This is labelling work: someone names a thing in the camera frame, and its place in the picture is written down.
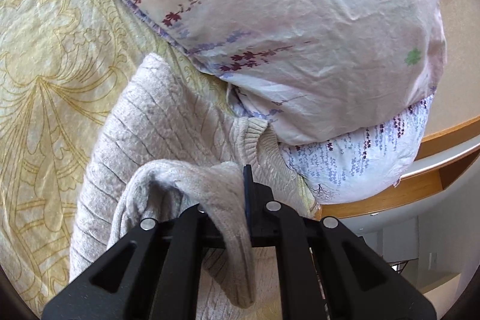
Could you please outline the beige cable-knit sweater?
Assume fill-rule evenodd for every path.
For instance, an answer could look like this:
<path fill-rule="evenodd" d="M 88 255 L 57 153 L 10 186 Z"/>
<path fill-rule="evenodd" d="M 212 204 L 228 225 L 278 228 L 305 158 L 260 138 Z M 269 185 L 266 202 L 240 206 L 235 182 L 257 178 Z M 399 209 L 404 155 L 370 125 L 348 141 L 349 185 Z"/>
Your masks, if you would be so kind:
<path fill-rule="evenodd" d="M 195 204 L 212 213 L 226 249 L 202 265 L 199 319 L 279 319 L 273 249 L 249 249 L 242 169 L 274 198 L 312 217 L 316 202 L 289 169 L 269 124 L 225 113 L 157 54 L 147 55 L 108 115 L 77 202 L 70 275 L 79 276 L 143 218 L 166 221 Z"/>

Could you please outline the white purple floral pillow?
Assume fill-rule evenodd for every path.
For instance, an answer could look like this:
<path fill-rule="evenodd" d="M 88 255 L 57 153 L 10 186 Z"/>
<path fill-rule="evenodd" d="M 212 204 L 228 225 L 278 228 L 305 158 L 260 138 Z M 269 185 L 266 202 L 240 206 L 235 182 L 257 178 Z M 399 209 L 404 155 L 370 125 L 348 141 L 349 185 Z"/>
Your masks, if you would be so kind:
<path fill-rule="evenodd" d="M 361 201 L 400 181 L 418 154 L 431 110 L 431 94 L 393 119 L 333 140 L 292 146 L 277 141 L 268 162 L 300 175 L 320 204 Z"/>

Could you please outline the pink floral pillow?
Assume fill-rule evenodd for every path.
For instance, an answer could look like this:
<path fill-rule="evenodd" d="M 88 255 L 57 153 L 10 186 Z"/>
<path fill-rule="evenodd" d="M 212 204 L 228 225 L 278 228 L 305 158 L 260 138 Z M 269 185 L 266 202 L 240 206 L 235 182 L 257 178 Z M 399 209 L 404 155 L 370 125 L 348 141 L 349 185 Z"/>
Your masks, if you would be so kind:
<path fill-rule="evenodd" d="M 382 124 L 431 95 L 439 0 L 126 0 L 288 145 Z"/>

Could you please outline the yellow orange patterned bedsheet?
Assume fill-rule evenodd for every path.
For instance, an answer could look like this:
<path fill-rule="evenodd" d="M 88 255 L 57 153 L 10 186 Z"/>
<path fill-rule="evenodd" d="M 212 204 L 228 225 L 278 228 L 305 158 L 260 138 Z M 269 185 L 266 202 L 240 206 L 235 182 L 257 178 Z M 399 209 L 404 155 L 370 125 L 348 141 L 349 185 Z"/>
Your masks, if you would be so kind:
<path fill-rule="evenodd" d="M 1 0 L 1 267 L 35 314 L 68 282 L 97 134 L 144 56 L 225 107 L 226 87 L 120 0 Z"/>

